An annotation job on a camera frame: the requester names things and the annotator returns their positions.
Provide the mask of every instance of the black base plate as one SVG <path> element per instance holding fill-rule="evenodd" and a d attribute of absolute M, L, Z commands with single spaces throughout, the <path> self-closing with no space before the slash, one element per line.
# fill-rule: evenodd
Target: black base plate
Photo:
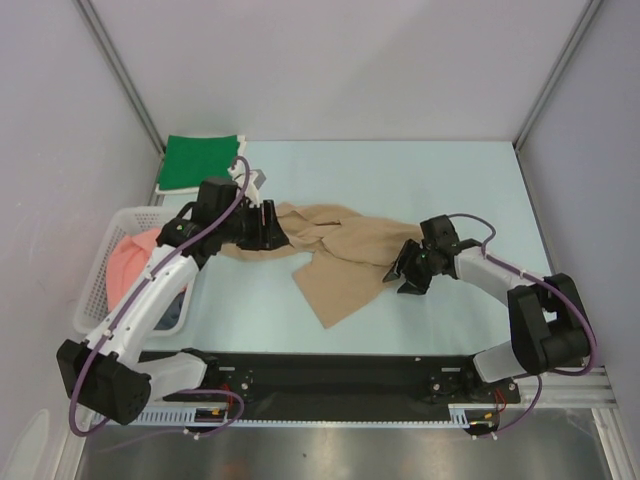
<path fill-rule="evenodd" d="M 141 361 L 175 352 L 143 352 Z M 465 388 L 469 357 L 211 353 L 221 380 L 246 402 L 243 419 L 266 421 L 413 422 L 449 420 L 450 403 L 493 404 L 505 380 Z M 166 401 L 223 401 L 222 396 L 170 395 Z"/>

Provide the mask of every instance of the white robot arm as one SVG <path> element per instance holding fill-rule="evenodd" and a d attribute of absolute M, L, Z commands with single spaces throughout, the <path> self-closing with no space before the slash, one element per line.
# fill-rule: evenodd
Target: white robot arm
<path fill-rule="evenodd" d="M 57 360 L 72 400 L 77 396 L 78 403 L 126 425 L 149 401 L 202 384 L 207 367 L 215 361 L 203 352 L 186 349 L 140 363 L 149 333 L 223 244 L 274 250 L 289 243 L 273 201 L 255 203 L 259 201 L 255 182 L 262 182 L 264 176 L 251 171 L 247 180 L 245 170 L 237 166 L 230 174 L 235 182 L 247 184 L 243 191 L 249 196 L 238 199 L 239 188 L 233 180 L 205 180 L 197 201 L 163 227 L 149 262 L 116 308 L 84 341 L 66 340 L 59 348 Z M 186 219 L 189 211 L 191 218 Z"/>
<path fill-rule="evenodd" d="M 538 375 L 590 354 L 590 327 L 585 328 L 584 307 L 568 275 L 533 281 L 541 277 L 483 251 L 476 240 L 461 241 L 446 215 L 420 226 L 424 240 L 404 244 L 385 281 L 404 276 L 398 293 L 424 295 L 434 275 L 449 275 L 477 286 L 509 310 L 511 341 L 472 357 L 479 382 Z M 560 293 L 578 315 L 550 291 Z M 556 319 L 547 323 L 545 311 Z"/>

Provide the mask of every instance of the light blue table surface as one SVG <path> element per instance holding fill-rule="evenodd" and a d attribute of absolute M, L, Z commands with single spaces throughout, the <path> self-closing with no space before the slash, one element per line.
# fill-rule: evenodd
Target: light blue table surface
<path fill-rule="evenodd" d="M 548 273 L 520 170 L 506 142 L 250 142 L 245 156 L 267 182 L 263 198 L 338 203 L 363 214 L 419 223 L 468 212 L 492 222 L 491 250 Z M 195 196 L 165 197 L 181 207 Z M 456 219 L 461 238 L 484 226 Z M 325 330 L 291 274 L 310 254 L 261 263 L 222 256 L 199 274 L 184 328 L 147 350 L 359 354 L 472 354 L 509 338 L 506 308 L 477 288 L 436 277 L 426 296 L 383 292 Z"/>

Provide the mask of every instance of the dark blue cloth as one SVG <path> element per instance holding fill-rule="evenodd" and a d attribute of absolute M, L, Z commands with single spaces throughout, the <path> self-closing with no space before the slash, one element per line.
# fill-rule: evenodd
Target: dark blue cloth
<path fill-rule="evenodd" d="M 182 303 L 184 302 L 184 292 L 179 294 L 176 298 L 173 299 L 167 311 L 164 312 L 162 318 L 156 325 L 154 330 L 169 330 L 176 326 L 178 320 L 180 319 L 180 311 L 182 310 Z"/>

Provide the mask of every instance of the gray wall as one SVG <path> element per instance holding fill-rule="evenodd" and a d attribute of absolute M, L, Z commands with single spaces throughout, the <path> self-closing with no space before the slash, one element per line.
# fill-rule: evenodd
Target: gray wall
<path fill-rule="evenodd" d="M 525 144 L 543 230 L 575 276 L 640 442 L 640 2 L 606 2 Z"/>
<path fill-rule="evenodd" d="M 586 3 L 94 0 L 161 134 L 251 140 L 510 141 Z"/>
<path fill-rule="evenodd" d="M 147 200 L 158 158 L 73 2 L 2 2 L 0 65 L 0 477 L 45 478 L 68 432 L 56 350 L 109 219 Z M 42 456 L 7 467 L 39 411 Z"/>

